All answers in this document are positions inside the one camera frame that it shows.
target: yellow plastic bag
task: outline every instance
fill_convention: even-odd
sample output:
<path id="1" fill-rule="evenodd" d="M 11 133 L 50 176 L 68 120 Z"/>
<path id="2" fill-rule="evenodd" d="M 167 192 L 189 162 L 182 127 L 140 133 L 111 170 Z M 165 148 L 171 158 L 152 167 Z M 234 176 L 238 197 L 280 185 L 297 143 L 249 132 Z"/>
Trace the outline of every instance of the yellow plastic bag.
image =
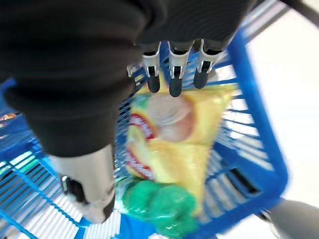
<path id="1" fill-rule="evenodd" d="M 235 88 L 186 90 L 173 98 L 160 77 L 158 93 L 143 87 L 133 100 L 127 170 L 144 179 L 182 186 L 195 196 L 199 213 L 210 149 Z"/>

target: black rubber tip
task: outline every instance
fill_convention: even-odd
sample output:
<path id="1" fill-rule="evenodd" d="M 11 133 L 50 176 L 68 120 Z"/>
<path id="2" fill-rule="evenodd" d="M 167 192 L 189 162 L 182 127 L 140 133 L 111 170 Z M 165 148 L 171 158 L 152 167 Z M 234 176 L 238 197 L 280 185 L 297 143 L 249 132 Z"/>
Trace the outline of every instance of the black rubber tip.
<path id="1" fill-rule="evenodd" d="M 148 77 L 148 86 L 152 93 L 158 92 L 160 90 L 160 76 L 151 75 Z"/>
<path id="2" fill-rule="evenodd" d="M 182 79 L 178 76 L 175 76 L 174 79 L 170 80 L 169 83 L 169 93 L 173 97 L 177 97 L 180 95 L 182 89 Z"/>
<path id="3" fill-rule="evenodd" d="M 197 89 L 202 89 L 207 85 L 207 79 L 208 79 L 208 74 L 204 71 L 198 72 L 196 70 L 195 76 L 194 76 L 194 86 Z"/>

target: white floor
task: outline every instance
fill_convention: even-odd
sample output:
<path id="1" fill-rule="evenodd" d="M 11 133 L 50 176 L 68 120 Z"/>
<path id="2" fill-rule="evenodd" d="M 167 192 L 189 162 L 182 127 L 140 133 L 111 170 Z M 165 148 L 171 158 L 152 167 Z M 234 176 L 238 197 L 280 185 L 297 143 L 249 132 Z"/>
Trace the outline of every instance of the white floor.
<path id="1" fill-rule="evenodd" d="M 319 9 L 318 0 L 308 0 Z M 284 197 L 319 207 L 319 31 L 289 11 L 249 45 L 264 103 L 289 168 Z M 252 216 L 220 239 L 274 239 Z"/>

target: red label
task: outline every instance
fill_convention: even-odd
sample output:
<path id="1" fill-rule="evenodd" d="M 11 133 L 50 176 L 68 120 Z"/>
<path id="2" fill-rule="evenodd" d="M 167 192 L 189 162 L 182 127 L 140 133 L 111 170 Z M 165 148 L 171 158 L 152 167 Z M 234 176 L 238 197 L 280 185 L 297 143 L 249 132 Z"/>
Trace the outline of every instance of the red label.
<path id="1" fill-rule="evenodd" d="M 146 119 L 138 114 L 131 114 L 130 125 L 139 127 L 145 135 L 146 139 L 152 139 L 155 137 L 150 124 L 146 121 Z"/>
<path id="2" fill-rule="evenodd" d="M 154 175 L 152 173 L 151 168 L 139 162 L 138 159 L 129 150 L 127 161 L 128 165 L 135 169 L 139 174 L 143 175 L 145 179 L 154 180 Z"/>

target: blue shopping basket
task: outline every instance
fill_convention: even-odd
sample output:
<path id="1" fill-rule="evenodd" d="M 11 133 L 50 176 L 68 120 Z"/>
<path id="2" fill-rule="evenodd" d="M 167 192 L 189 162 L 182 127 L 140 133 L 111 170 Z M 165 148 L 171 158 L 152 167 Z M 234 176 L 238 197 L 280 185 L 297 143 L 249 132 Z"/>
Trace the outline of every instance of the blue shopping basket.
<path id="1" fill-rule="evenodd" d="M 169 79 L 165 44 L 160 55 L 161 68 Z M 193 87 L 197 55 L 193 52 L 189 57 L 184 88 Z M 213 238 L 245 217 L 274 206 L 287 184 L 287 169 L 259 95 L 241 32 L 229 45 L 223 61 L 215 66 L 217 70 L 226 68 L 233 76 L 209 84 L 236 84 L 238 90 L 224 113 L 211 150 L 204 210 L 197 218 L 199 229 L 187 238 Z M 142 68 L 135 69 L 134 77 L 137 88 L 146 81 Z M 116 176 L 128 174 L 125 143 L 131 101 L 132 96 L 120 107 Z M 3 114 L 11 111 L 5 106 L 2 109 Z M 105 223 L 89 225 L 63 196 L 49 159 L 28 130 L 23 116 L 3 123 L 0 133 L 4 136 L 0 141 L 0 238 L 143 239 L 155 233 L 151 225 L 116 210 Z"/>

